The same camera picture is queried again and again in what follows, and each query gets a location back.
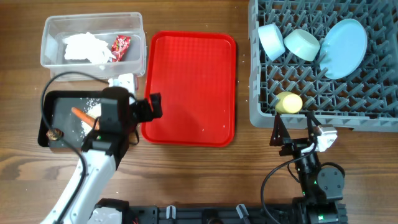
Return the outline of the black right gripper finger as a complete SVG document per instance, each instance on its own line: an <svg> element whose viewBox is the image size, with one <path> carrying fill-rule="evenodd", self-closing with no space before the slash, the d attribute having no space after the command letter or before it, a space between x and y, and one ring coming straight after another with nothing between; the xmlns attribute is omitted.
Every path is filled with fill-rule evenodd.
<svg viewBox="0 0 398 224"><path fill-rule="evenodd" d="M313 111L309 111L306 114L306 117L307 117L307 128L308 128L309 140L314 140L315 139L315 132L314 132L313 125L319 126L319 125L321 125L321 123L319 122L319 120L316 119L315 113Z"/></svg>
<svg viewBox="0 0 398 224"><path fill-rule="evenodd" d="M274 118L274 128L271 135L270 146L283 146L290 144L291 138L287 131L280 114Z"/></svg>

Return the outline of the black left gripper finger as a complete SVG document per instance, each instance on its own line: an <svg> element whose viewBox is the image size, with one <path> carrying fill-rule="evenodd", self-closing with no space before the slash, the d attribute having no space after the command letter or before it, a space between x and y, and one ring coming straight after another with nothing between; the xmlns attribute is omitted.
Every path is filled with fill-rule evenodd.
<svg viewBox="0 0 398 224"><path fill-rule="evenodd" d="M149 110L149 102L146 99L137 100L130 105L131 114L146 114Z"/></svg>
<svg viewBox="0 0 398 224"><path fill-rule="evenodd" d="M160 93L153 93L150 94L150 101L152 105L152 117L161 118L163 115L162 106L161 106L161 94Z"/></svg>

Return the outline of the yellow plastic cup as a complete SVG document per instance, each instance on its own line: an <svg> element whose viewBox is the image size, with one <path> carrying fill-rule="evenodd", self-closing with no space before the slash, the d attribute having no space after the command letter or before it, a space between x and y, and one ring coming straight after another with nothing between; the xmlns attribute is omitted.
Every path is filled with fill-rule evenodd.
<svg viewBox="0 0 398 224"><path fill-rule="evenodd" d="M279 114L295 114L298 113L303 106L301 97L289 91L283 91L277 95L278 102L275 110Z"/></svg>

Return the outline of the orange carrot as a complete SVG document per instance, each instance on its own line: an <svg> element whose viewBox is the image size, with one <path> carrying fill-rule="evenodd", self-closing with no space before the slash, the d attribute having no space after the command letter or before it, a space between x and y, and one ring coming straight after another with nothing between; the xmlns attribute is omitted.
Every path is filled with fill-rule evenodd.
<svg viewBox="0 0 398 224"><path fill-rule="evenodd" d="M82 110L72 107L71 108L72 113L77 116L79 119L81 119L84 123L86 123L89 127L94 128L95 130L99 130L99 124L97 121L91 117L90 115L84 113Z"/></svg>

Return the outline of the red snack wrapper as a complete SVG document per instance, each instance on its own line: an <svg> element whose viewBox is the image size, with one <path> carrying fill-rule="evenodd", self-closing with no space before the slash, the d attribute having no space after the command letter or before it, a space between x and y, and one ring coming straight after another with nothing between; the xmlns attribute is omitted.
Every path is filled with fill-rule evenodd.
<svg viewBox="0 0 398 224"><path fill-rule="evenodd" d="M117 35L114 44L111 46L112 62L121 61L131 43L131 38L125 35Z"/></svg>

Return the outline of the mint green bowl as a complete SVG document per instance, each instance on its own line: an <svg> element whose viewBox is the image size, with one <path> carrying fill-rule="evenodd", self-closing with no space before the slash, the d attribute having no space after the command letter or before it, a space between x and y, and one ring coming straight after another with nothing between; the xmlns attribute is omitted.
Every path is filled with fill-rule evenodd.
<svg viewBox="0 0 398 224"><path fill-rule="evenodd" d="M320 50L319 41L302 29L295 29L285 37L284 45L297 57L310 62L315 60Z"/></svg>

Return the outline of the light blue plate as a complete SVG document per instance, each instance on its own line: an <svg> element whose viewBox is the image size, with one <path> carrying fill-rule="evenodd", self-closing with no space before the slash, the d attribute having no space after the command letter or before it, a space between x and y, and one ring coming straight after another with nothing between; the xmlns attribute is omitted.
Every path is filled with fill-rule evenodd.
<svg viewBox="0 0 398 224"><path fill-rule="evenodd" d="M355 19L344 19L327 33L321 49L321 70L325 76L336 80L353 73L362 62L368 46L368 36Z"/></svg>

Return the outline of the white napkin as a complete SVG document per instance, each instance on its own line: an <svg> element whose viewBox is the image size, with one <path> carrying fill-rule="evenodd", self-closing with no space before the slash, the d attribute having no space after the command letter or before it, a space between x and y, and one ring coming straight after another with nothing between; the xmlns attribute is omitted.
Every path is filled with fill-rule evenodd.
<svg viewBox="0 0 398 224"><path fill-rule="evenodd" d="M62 39L64 50L61 53L62 63L67 65L117 62L119 54L111 49L116 34L83 32Z"/></svg>

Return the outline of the light blue bowl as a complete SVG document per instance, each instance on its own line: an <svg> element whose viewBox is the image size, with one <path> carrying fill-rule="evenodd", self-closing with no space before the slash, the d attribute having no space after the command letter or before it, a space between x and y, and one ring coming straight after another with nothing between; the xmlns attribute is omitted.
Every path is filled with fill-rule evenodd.
<svg viewBox="0 0 398 224"><path fill-rule="evenodd" d="M271 61L285 53L283 36L275 23L258 28L261 45Z"/></svg>

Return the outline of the brown food scrap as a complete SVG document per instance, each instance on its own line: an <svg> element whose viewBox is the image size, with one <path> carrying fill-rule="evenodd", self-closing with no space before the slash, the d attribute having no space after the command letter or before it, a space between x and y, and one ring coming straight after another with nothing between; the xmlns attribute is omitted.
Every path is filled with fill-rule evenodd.
<svg viewBox="0 0 398 224"><path fill-rule="evenodd" d="M49 141L58 141L63 137L64 133L60 129L49 129L46 133Z"/></svg>

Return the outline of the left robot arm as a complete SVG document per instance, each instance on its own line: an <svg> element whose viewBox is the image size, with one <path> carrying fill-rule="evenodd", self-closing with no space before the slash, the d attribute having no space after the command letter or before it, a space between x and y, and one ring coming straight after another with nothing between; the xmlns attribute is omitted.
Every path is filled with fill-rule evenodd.
<svg viewBox="0 0 398 224"><path fill-rule="evenodd" d="M125 88L105 88L101 92L101 115L81 148L65 143L78 154L79 161L44 223L87 223L100 194L129 149L131 133L139 123L162 117L160 93L130 103L132 97Z"/></svg>

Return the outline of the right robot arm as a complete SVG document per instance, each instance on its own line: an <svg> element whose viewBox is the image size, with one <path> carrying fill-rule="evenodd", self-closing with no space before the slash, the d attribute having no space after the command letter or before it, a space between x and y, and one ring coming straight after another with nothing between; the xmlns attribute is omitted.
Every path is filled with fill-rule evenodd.
<svg viewBox="0 0 398 224"><path fill-rule="evenodd" d="M270 145L280 146L280 156L292 156L274 168L267 175L268 180L280 168L295 165L302 196L292 200L284 208L272 206L265 214L276 223L348 223L343 199L345 170L333 162L321 163L319 152L325 152L337 139L337 130L331 124L321 124L309 112L307 120L308 137L292 139L280 114L274 118L274 129Z"/></svg>

